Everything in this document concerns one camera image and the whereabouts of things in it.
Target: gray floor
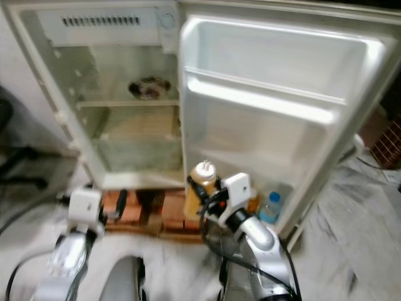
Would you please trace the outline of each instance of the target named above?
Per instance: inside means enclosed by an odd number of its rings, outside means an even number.
[[[35,199],[63,189],[72,160],[41,161],[30,172],[51,179],[48,191],[7,188],[0,194],[0,226]],[[75,177],[74,183],[85,183]],[[0,300],[8,277],[27,253],[52,248],[65,227],[65,209],[44,205],[14,223],[0,237]],[[113,264],[124,255],[142,256],[145,289],[151,301],[215,300],[219,259],[202,245],[184,245],[146,236],[106,235],[96,243],[78,300],[98,300]],[[382,171],[358,161],[332,175],[293,250],[304,300],[399,300],[401,294],[401,194]],[[11,300],[29,300],[44,271],[44,256],[27,263],[14,282]]]

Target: refrigerator door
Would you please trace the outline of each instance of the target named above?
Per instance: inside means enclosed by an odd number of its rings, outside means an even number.
[[[394,73],[400,19],[306,4],[185,2],[185,172],[208,159],[222,177],[249,173],[265,197],[280,193],[274,229],[288,237]]]

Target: mini fridge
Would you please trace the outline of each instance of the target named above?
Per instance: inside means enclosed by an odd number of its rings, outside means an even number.
[[[305,1],[5,0],[36,79],[97,187],[221,177],[277,191],[288,237],[391,82],[401,14]]]

